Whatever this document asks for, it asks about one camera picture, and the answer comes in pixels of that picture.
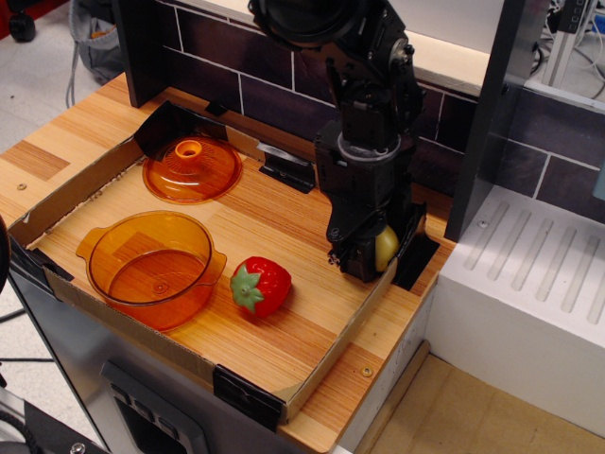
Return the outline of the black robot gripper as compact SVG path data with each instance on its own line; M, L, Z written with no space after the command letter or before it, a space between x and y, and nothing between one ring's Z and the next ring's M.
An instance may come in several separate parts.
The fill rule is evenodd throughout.
M416 141L400 137L385 153L352 146L336 120L315 139L320 191L332 204L326 236L331 265L364 283L380 273L376 266L376 232L371 225L383 218L400 245L414 208L412 178L407 171Z

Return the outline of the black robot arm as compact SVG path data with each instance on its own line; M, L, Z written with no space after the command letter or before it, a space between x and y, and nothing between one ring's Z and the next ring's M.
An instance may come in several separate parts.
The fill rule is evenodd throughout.
M406 27L387 1L251 1L254 22L277 44L320 60L340 118L314 145L320 191L332 214L329 258L370 282L420 222L407 171L424 109Z

